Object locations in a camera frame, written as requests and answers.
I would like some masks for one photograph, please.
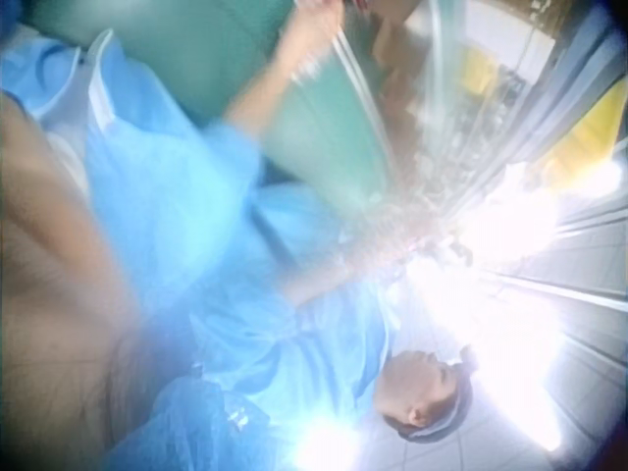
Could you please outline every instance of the hand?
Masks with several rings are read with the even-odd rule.
[[[325,53],[340,32],[343,18],[341,0],[310,1],[296,6],[277,48],[277,65],[291,75],[308,59]]]
[[[417,208],[378,216],[371,221],[369,234],[347,254],[346,261],[357,274],[403,261],[431,237],[438,238],[440,232],[436,217]]]

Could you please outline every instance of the bright light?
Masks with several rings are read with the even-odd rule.
[[[513,261],[547,247],[556,223],[557,205],[551,193],[521,193],[501,204],[483,205],[466,225],[460,241],[478,260]]]
[[[560,446],[560,429],[548,393],[539,385],[478,372],[478,380],[497,408],[547,451]]]
[[[619,164],[609,160],[588,175],[576,191],[590,198],[600,198],[617,191],[623,175]]]
[[[357,433],[343,424],[321,420],[307,428],[294,464],[302,471],[347,471],[359,452]]]
[[[490,298],[468,271],[443,269],[432,261],[408,268],[435,321],[460,344],[473,345],[477,381],[503,415],[545,449],[559,447],[560,432],[543,389],[562,343],[553,306],[517,292],[503,293],[503,300]]]

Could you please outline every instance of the ear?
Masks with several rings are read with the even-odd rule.
[[[430,425],[427,411],[422,407],[413,407],[408,413],[408,423],[418,428],[427,427]]]

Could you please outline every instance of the surgeon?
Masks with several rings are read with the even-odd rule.
[[[417,225],[396,240],[338,246],[332,243],[340,240],[336,218],[307,196],[306,188],[254,191],[257,139],[289,78],[306,57],[329,48],[340,22],[340,2],[297,9],[275,60],[235,100],[224,123],[203,132],[149,71],[126,60],[111,33],[86,54],[47,39],[7,54],[3,86],[38,123],[25,118],[23,142],[39,143],[15,151],[15,162],[26,164],[21,155],[35,155],[43,159],[37,165],[48,169],[32,175],[37,165],[26,165],[30,183],[16,184],[7,201],[40,197],[30,201],[32,210],[16,203],[8,214],[37,242],[23,250],[26,258],[41,246],[53,260],[77,270],[61,283],[63,295],[52,291],[74,310],[52,309],[51,299],[34,295],[41,312],[50,315],[32,316],[25,325],[21,312],[37,310],[28,304],[31,297],[20,299],[21,287],[29,277],[41,277],[44,265],[30,262],[33,270],[26,275],[13,271],[26,281],[8,290],[17,297],[7,310],[15,324],[7,324],[3,336],[5,331],[6,339],[17,338],[12,332],[32,336],[26,343],[12,341],[6,362],[12,371],[26,372],[16,373],[3,390],[3,398],[16,404],[7,441],[14,438],[12,449],[26,444],[17,455],[63,469],[80,469],[81,460],[106,451],[114,469],[178,469],[175,464],[227,469],[225,463],[229,469],[253,469],[229,464],[240,458],[258,466],[267,462],[241,451],[237,444],[244,436],[253,440],[245,449],[259,453],[272,448],[259,441],[267,431],[289,442],[317,417],[353,423],[374,406],[416,442],[439,440],[460,424],[470,404],[468,369],[422,353],[390,358],[394,315],[375,286],[380,284],[362,281],[405,256]],[[19,116],[16,106],[8,109]],[[19,181],[10,175],[3,172],[3,183],[5,176]],[[51,176],[54,184],[39,183]],[[280,192],[284,188],[288,193]],[[305,194],[305,204],[291,198],[291,188]],[[53,197],[55,191],[61,196]],[[281,207],[295,203],[286,213],[291,223],[274,221],[273,197]],[[57,217],[58,207],[75,208],[69,221]],[[303,216],[311,216],[312,224]],[[295,234],[299,227],[311,228],[310,234]],[[5,246],[9,254],[11,245]],[[330,252],[327,261],[308,266],[310,257],[320,260],[319,248]],[[236,263],[238,253],[247,267]],[[44,292],[56,283],[56,277],[41,279]],[[82,315],[83,310],[95,314]],[[75,323],[59,322],[60,311],[84,317],[84,332],[68,333]],[[60,337],[40,327],[44,319]],[[112,334],[92,321],[111,323]],[[76,339],[80,346],[73,348]],[[61,359],[52,366],[43,362],[59,344],[68,348]],[[25,345],[42,348],[35,361]],[[78,379],[64,382],[65,376],[55,373],[54,381],[46,381],[41,372],[55,364],[73,365],[72,377]],[[89,378],[85,384],[83,375]],[[208,392],[210,385],[219,388]],[[67,402],[42,400],[51,388]],[[227,394],[233,397],[227,400]],[[208,404],[213,408],[203,409]],[[56,433],[60,427],[65,435]],[[247,432],[251,427],[258,433]],[[193,443],[203,437],[212,443],[203,448],[209,456],[185,452],[198,449]],[[40,452],[28,456],[33,447]],[[173,449],[174,457],[160,453]]]
[[[205,375],[186,293],[222,259],[257,139],[341,14],[296,11],[203,131],[110,31],[88,51],[28,34],[2,51],[3,464],[275,469],[268,415]]]

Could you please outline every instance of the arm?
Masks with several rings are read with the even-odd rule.
[[[229,106],[225,121],[259,139],[279,107],[292,74],[308,57],[317,57],[331,47],[342,19],[341,0],[294,8],[275,57]]]
[[[280,291],[294,307],[357,280],[370,272],[403,260],[438,230],[429,213],[408,206],[401,213],[372,216],[369,235],[337,252],[336,257],[322,260],[308,271],[285,274]]]

